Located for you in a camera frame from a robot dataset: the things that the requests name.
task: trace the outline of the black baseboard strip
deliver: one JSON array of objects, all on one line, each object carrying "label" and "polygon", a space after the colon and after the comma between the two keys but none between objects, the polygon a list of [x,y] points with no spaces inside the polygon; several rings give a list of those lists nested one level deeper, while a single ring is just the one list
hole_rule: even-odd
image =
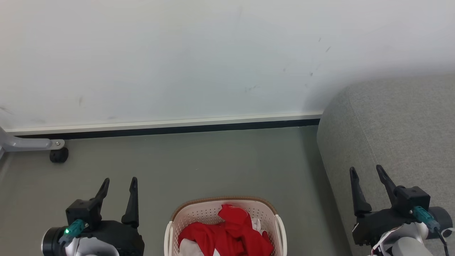
[{"label": "black baseboard strip", "polygon": [[200,132],[228,131],[228,130],[283,128],[283,127],[308,126],[308,125],[318,125],[318,124],[319,124],[319,119],[305,119],[305,120],[257,122],[257,123],[230,123],[230,124],[214,124],[214,125],[200,125],[200,126],[185,126],[185,127],[131,129],[131,130],[117,130],[117,131],[37,134],[37,135],[24,135],[24,136],[18,136],[18,137],[20,137],[20,138],[49,138],[49,139],[65,139],[66,140],[66,139],[78,139],[78,138],[105,138],[105,137],[138,136],[138,135],[170,134],[170,133],[200,133]]}]

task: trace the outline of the white wall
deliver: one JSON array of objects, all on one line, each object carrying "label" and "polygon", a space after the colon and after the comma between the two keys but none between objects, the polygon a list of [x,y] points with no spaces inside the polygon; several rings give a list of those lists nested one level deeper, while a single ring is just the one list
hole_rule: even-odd
[{"label": "white wall", "polygon": [[0,0],[14,130],[322,111],[455,69],[452,0]]}]

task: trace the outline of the chair caster wheel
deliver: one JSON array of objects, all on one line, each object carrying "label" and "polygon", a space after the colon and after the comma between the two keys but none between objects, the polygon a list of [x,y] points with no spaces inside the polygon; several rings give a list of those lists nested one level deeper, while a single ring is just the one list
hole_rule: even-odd
[{"label": "chair caster wheel", "polygon": [[68,154],[67,148],[51,150],[49,159],[53,163],[64,163],[68,159]]}]

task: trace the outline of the teal connector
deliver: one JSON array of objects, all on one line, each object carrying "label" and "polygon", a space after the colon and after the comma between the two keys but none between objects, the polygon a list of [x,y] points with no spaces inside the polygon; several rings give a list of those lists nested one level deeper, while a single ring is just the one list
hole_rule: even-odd
[{"label": "teal connector", "polygon": [[75,220],[65,229],[63,236],[58,240],[59,244],[65,242],[64,246],[67,247],[87,226],[88,225],[83,220]]},{"label": "teal connector", "polygon": [[431,233],[434,233],[436,229],[437,230],[441,229],[441,225],[439,224],[439,222],[437,222],[433,218],[433,216],[431,216],[431,214],[428,213],[428,211],[423,209],[421,206],[414,207],[412,215],[414,215],[414,217],[418,221],[423,222],[428,227]]}]

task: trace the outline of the chair leg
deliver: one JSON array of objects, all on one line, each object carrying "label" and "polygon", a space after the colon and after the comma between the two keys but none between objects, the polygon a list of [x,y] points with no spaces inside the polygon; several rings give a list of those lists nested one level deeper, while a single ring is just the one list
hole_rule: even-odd
[{"label": "chair leg", "polygon": [[31,151],[31,150],[55,150],[65,145],[62,139],[47,138],[18,138],[5,132],[0,127],[0,148],[6,152]]}]

